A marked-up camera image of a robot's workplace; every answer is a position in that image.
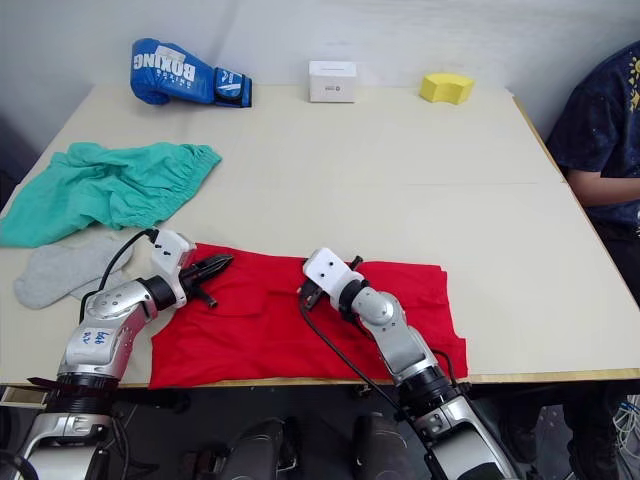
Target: red cloth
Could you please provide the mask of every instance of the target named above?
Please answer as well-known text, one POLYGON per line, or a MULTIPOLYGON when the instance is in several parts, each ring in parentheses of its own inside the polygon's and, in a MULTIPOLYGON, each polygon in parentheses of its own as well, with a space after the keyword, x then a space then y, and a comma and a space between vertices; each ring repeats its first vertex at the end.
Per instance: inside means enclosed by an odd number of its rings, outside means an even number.
MULTIPOLYGON (((300 316, 296 291, 305 280, 302 259, 198 245, 195 260, 219 253, 234 258, 204 285, 218 306, 209 309, 194 299, 153 337, 151 388, 270 377, 357 378, 300 316)), ((431 348, 451 356, 458 377, 467 375, 466 344, 453 329, 446 272, 387 262, 365 262, 358 271, 373 288, 395 295, 408 323, 431 348)), ((375 342, 343 320, 328 299, 318 302, 311 316, 367 375, 389 378, 375 342)))

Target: table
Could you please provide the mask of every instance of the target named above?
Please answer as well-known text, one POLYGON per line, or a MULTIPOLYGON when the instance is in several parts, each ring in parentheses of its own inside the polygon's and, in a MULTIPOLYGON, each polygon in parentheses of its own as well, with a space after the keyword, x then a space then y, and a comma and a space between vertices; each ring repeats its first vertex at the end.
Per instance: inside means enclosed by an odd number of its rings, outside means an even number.
MULTIPOLYGON (((210 144, 222 163, 163 227, 267 254, 328 246, 343 258, 439 264, 473 382, 640 376, 640 312, 509 92, 477 89, 460 106, 412 89, 358 94, 356 104, 310 104, 301 87, 257 86, 255 106, 235 110, 152 107, 125 87, 98 86, 23 184, 75 141, 210 144)), ((75 299, 37 311, 17 302, 12 282, 29 253, 0 249, 2 383, 55 377, 77 323, 75 299)), ((125 271, 148 275, 149 253, 138 245, 125 271)), ((148 383, 150 338, 170 315, 138 335, 123 385, 148 383)), ((327 380, 222 384, 313 382, 327 380)))

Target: blue boxing glove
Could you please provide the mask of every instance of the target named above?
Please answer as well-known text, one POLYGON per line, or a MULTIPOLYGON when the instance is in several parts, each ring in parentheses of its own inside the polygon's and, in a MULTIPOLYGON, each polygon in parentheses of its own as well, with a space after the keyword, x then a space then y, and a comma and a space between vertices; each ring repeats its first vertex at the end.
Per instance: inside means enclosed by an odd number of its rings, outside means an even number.
POLYGON ((251 106, 251 79, 198 60, 173 43, 142 38, 131 52, 131 90, 152 105, 170 97, 223 107, 251 106))

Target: yellow sponge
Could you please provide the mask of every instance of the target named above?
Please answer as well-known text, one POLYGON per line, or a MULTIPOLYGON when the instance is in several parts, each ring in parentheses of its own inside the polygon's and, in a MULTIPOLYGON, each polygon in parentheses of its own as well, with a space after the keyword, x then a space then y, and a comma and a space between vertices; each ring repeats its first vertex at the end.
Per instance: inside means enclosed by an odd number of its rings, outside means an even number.
POLYGON ((432 73, 422 79, 420 96, 430 102, 464 102, 473 88, 473 79, 455 73, 432 73))

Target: small white box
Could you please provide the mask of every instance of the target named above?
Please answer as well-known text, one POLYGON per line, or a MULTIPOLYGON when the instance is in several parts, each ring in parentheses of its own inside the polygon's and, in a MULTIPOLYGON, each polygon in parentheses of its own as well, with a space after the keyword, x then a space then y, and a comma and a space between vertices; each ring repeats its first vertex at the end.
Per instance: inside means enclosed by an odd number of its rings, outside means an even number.
POLYGON ((312 102, 355 102, 354 62, 309 62, 309 100, 312 102))

